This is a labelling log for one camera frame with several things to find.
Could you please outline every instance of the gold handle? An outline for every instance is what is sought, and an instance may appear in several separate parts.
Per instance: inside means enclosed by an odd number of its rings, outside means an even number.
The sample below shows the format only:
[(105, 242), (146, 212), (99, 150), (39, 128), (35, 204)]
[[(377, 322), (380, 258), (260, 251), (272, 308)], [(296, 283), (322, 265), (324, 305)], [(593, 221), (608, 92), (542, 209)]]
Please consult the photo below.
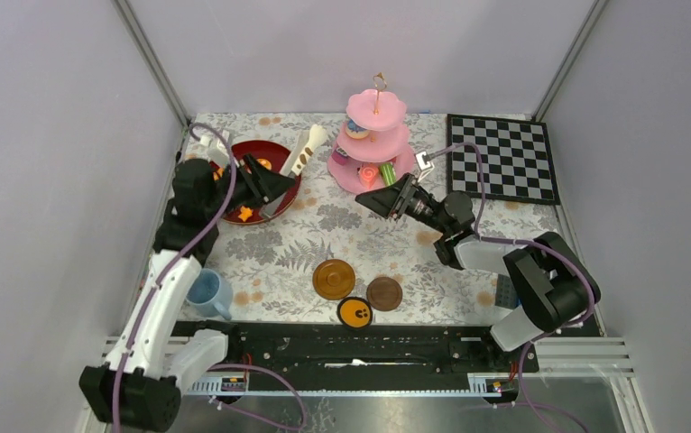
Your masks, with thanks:
[[(380, 83), (378, 83), (377, 78), (379, 78), (380, 81), (382, 82), (382, 88), (380, 88)], [(385, 77), (382, 76), (382, 72), (373, 76), (372, 81), (374, 83), (374, 87), (377, 89), (377, 97), (374, 99), (374, 113), (377, 115), (380, 113), (380, 110), (378, 109), (378, 106), (377, 106), (378, 102), (380, 101), (380, 92), (382, 92), (386, 88), (388, 88), (388, 81), (386, 81)]]

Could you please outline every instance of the cup handle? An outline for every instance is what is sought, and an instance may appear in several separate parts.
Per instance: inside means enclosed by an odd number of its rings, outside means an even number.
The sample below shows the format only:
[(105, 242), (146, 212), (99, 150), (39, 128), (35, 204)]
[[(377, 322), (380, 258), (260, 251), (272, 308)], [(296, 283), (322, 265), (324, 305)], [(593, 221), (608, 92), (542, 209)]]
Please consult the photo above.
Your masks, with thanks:
[(224, 320), (231, 320), (231, 313), (228, 312), (226, 306), (220, 302), (213, 302), (213, 307), (216, 308), (218, 314), (221, 315)]

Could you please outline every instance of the wooden coaster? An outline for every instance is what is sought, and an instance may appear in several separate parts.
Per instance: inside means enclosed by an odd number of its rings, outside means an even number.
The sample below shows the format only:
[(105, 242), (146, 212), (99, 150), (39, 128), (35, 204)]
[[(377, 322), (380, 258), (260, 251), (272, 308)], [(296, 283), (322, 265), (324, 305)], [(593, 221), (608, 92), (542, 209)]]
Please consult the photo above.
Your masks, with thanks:
[(324, 299), (338, 300), (351, 293), (356, 274), (350, 264), (332, 259), (322, 262), (314, 271), (314, 290)]
[(393, 278), (378, 277), (367, 287), (367, 300), (378, 311), (391, 311), (399, 307), (404, 292)]

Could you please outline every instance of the red plate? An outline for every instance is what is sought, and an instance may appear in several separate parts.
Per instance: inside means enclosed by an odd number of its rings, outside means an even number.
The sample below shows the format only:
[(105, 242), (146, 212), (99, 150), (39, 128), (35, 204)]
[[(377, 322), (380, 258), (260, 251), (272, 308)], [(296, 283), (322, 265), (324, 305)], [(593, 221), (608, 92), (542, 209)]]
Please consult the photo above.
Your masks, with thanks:
[[(287, 157), (290, 156), (290, 151), (277, 143), (266, 142), (264, 140), (252, 140), (250, 142), (237, 143), (231, 147), (232, 152), (237, 160), (241, 160), (247, 154), (252, 155), (256, 160), (264, 159), (271, 163), (271, 171), (279, 172), (279, 169)], [(263, 219), (261, 217), (260, 211), (258, 209), (253, 209), (253, 215), (247, 218), (247, 221), (242, 221), (239, 219), (239, 209), (224, 215), (224, 220), (231, 224), (237, 224), (240, 226), (250, 226), (253, 224), (260, 224), (265, 221), (271, 221), (275, 217), (282, 214), (288, 207), (295, 201), (295, 197), (298, 196), (298, 189), (300, 189), (300, 175), (295, 178), (295, 185), (287, 191), (284, 196), (284, 200), (281, 201), (281, 206), (277, 209), (276, 213), (271, 217), (271, 219)]]

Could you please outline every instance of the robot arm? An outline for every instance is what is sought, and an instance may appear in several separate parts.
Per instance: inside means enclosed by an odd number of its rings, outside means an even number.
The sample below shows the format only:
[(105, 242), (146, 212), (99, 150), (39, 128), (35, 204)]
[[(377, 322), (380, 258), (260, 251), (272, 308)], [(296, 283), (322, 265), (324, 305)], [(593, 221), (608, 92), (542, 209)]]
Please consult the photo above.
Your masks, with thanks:
[[(406, 214), (442, 236), (434, 243), (438, 259), (455, 269), (479, 269), (510, 276), (521, 305), (490, 329), (491, 339), (504, 353), (531, 339), (553, 332), (587, 308), (587, 291), (559, 260), (534, 246), (490, 244), (475, 235), (473, 203), (461, 191), (436, 201), (417, 179), (405, 174), (383, 189), (356, 196), (356, 202), (385, 218)], [(547, 232), (536, 239), (566, 257), (590, 282), (595, 302), (600, 291), (560, 235)]]
[[(239, 161), (238, 169), (234, 192), (228, 197), (228, 212), (240, 206), (259, 207), (281, 197), (295, 184), (295, 179), (266, 170), (249, 155)], [(156, 280), (166, 265), (212, 221), (227, 198), (228, 186), (229, 176), (215, 180), (207, 160), (188, 160), (176, 167), (174, 195), (154, 239), (142, 296), (104, 364), (88, 366), (80, 376), (80, 389), (100, 421), (112, 421), (113, 381), (124, 354), (128, 357), (120, 389), (122, 424), (152, 431), (170, 428), (178, 414), (181, 394), (211, 365), (226, 357), (226, 336), (211, 330), (197, 332), (169, 361), (164, 356), (180, 307), (218, 238), (217, 226), (183, 254), (156, 291), (151, 296), (149, 293), (150, 288), (157, 287)], [(136, 324), (142, 310), (145, 313)], [(126, 343), (136, 326), (138, 332), (128, 349)]]

